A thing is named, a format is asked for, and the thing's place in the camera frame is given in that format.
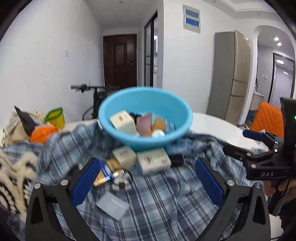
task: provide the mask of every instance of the yellow bucket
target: yellow bucket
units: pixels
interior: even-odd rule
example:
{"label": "yellow bucket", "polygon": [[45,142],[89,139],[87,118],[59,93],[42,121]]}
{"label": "yellow bucket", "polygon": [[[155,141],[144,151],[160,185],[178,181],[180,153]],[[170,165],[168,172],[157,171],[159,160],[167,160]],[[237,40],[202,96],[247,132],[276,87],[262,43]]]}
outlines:
{"label": "yellow bucket", "polygon": [[58,108],[50,111],[46,117],[45,122],[49,122],[50,124],[57,126],[60,129],[65,127],[65,117],[63,113],[63,108]]}

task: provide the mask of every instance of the black door frame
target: black door frame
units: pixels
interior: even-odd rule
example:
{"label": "black door frame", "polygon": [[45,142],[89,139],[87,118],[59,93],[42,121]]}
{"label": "black door frame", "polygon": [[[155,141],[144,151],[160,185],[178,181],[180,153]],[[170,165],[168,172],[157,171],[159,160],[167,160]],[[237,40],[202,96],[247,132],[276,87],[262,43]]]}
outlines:
{"label": "black door frame", "polygon": [[267,101],[268,103],[269,103],[269,101],[270,101],[271,92],[272,92],[272,87],[273,87],[273,85],[274,85],[275,56],[279,56],[279,57],[285,58],[285,59],[290,60],[290,61],[293,62],[293,80],[292,80],[293,82],[292,82],[292,89],[291,89],[290,98],[293,97],[294,87],[295,87],[295,71],[296,71],[296,69],[295,69],[295,60],[292,60],[292,59],[290,59],[290,58],[288,58],[288,57],[285,57],[285,56],[283,56],[283,55],[280,55],[280,54],[278,54],[278,53],[273,53],[273,58],[274,58],[274,60],[273,60],[273,70],[272,70],[272,79],[271,79],[271,85],[270,85],[269,97],[268,97],[268,101]]}
{"label": "black door frame", "polygon": [[[144,37],[145,37],[145,47],[144,47],[144,86],[146,85],[146,58],[150,57],[150,85],[153,87],[153,67],[154,67],[154,20],[157,18],[157,12],[152,16],[152,18],[149,20],[149,22],[145,25],[145,31],[144,31]],[[150,31],[150,55],[146,55],[146,31],[148,25],[151,24],[151,31]]]}

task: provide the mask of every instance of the cream fluffy fabric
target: cream fluffy fabric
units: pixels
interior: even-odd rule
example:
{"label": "cream fluffy fabric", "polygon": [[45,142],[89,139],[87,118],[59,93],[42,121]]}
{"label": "cream fluffy fabric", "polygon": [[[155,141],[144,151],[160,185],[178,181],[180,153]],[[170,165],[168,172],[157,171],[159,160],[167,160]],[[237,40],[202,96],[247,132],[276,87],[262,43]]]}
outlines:
{"label": "cream fluffy fabric", "polygon": [[38,157],[25,153],[17,163],[12,163],[0,150],[0,203],[26,222],[30,200],[29,184],[37,178],[35,167]]}

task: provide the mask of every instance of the human hand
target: human hand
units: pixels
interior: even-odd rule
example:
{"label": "human hand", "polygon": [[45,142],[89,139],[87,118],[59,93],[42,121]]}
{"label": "human hand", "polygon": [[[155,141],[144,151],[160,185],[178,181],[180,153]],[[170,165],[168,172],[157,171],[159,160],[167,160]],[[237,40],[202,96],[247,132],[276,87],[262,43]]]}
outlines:
{"label": "human hand", "polygon": [[[279,191],[285,191],[287,184],[288,184],[288,179],[282,182],[279,185]],[[264,192],[267,196],[272,197],[272,195],[276,192],[276,188],[271,185],[271,181],[263,181],[263,186],[264,186]],[[296,199],[296,179],[293,178],[291,179],[288,190],[290,192],[284,197],[285,202],[290,202],[293,199]]]}

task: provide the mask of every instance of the plaid shirt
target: plaid shirt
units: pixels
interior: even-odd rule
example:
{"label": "plaid shirt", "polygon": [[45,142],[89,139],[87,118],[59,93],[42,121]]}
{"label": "plaid shirt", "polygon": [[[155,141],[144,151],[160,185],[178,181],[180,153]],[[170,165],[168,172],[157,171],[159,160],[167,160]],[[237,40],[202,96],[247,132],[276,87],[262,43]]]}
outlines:
{"label": "plaid shirt", "polygon": [[[56,185],[65,178],[70,179],[77,166],[82,168],[93,156],[101,161],[111,158],[112,150],[120,145],[96,123],[88,127],[81,125],[69,133],[55,134],[45,145],[20,143],[4,148],[3,152],[13,162],[26,151],[34,152],[39,157],[36,182]],[[195,173],[194,162],[198,157],[204,157],[214,170],[238,185],[252,186],[255,183],[246,179],[242,162],[224,155],[223,145],[225,142],[212,136],[188,133],[166,147],[168,154],[182,153],[185,156],[183,167],[145,177],[137,175],[137,170],[131,170],[131,190],[114,192],[110,183],[92,188],[77,209],[101,241],[196,240],[218,210]],[[107,191],[131,206],[120,221],[96,206]],[[65,234],[74,239],[57,205],[55,209]],[[230,235],[239,211],[238,207],[221,239]],[[12,215],[8,224],[21,240],[25,240],[25,224],[17,216]]]}

